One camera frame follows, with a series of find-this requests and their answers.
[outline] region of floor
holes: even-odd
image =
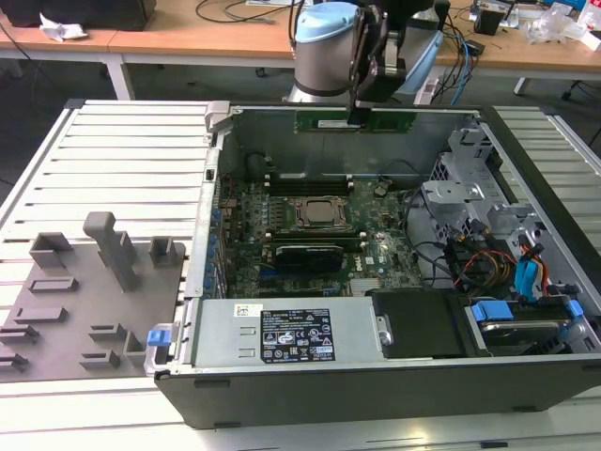
[[[95,63],[22,61],[24,77],[0,76],[0,202],[14,183],[66,99],[114,99],[111,82]],[[252,68],[134,65],[131,79],[138,100],[279,101],[292,85],[291,70],[267,70],[259,78]],[[568,81],[533,81],[523,97],[513,95],[516,79],[478,77],[470,81],[460,103],[466,105],[544,106],[561,115],[588,142],[601,126],[601,84],[575,89],[570,101],[561,100]],[[446,95],[442,103],[450,101]],[[411,104],[411,98],[401,99]],[[601,138],[593,149],[601,154]]]

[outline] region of plastic bag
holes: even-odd
[[[589,30],[601,30],[601,0],[589,0],[580,12],[578,25]]]
[[[550,40],[565,42],[564,30],[572,23],[574,21],[566,16],[565,5],[554,3],[540,18],[524,23],[521,30],[530,44]]]

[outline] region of wooden desk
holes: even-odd
[[[35,26],[29,28],[13,27],[5,15],[0,16],[0,22],[8,33],[24,50],[48,50],[54,52],[108,52],[109,42],[115,36],[116,30],[85,30],[89,35],[86,39],[66,40],[56,42],[49,39]],[[0,49],[14,49],[14,44],[0,30]]]
[[[473,33],[473,22],[465,20],[470,16],[469,13],[466,10],[459,11],[470,5],[471,0],[452,0],[451,3],[453,9],[450,14],[455,26],[466,39],[476,40],[486,46],[478,61],[479,68],[601,72],[601,53],[592,52],[579,41],[569,39],[566,43],[529,44],[522,32],[514,28],[500,28],[495,36],[476,35]],[[456,49],[445,38],[437,64],[452,66],[455,58]]]
[[[211,23],[196,16],[199,0],[158,0],[144,32],[119,31],[111,40],[111,52],[143,54],[191,54],[243,58],[292,60],[288,41],[288,10],[269,16],[277,24]],[[219,4],[201,9],[204,16],[229,20]],[[248,17],[274,8],[233,7]]]
[[[90,38],[58,43],[47,39],[37,28],[13,28],[2,17],[7,31],[18,40],[33,59],[97,61],[107,65],[116,96],[133,99],[127,63],[180,64],[201,66],[239,66],[293,68],[288,43],[287,10],[270,16],[276,24],[211,23],[195,14],[199,0],[158,0],[144,32],[90,30]],[[202,9],[204,15],[225,19],[223,3]],[[474,35],[473,23],[455,17],[470,0],[452,0],[451,15],[468,39],[482,42],[486,48],[476,69],[479,75],[556,78],[564,80],[601,80],[601,54],[591,52],[580,42],[529,44],[518,30],[500,30],[496,36]],[[250,16],[270,8],[233,7],[241,16]],[[467,17],[463,11],[461,17]],[[0,57],[23,58],[0,33]],[[438,71],[455,63],[455,47],[446,39],[437,58]]]

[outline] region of blue latch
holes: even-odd
[[[538,265],[534,261],[524,260],[517,263],[514,284],[517,292],[528,299],[529,303],[536,302],[532,289],[534,288],[537,273]]]
[[[476,318],[476,322],[508,320],[514,318],[514,314],[511,313],[507,301],[480,301],[471,307],[471,312]]]
[[[567,308],[570,309],[570,313],[572,314],[572,317],[574,317],[574,319],[584,315],[584,310],[582,310],[582,306],[575,299],[568,301]]]
[[[146,344],[149,346],[169,346],[171,345],[171,331],[154,329],[148,332]]]

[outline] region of motherboard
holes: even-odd
[[[403,193],[378,195],[377,179],[343,182],[347,190],[225,177],[227,297],[364,296],[421,286],[417,257],[399,227]]]

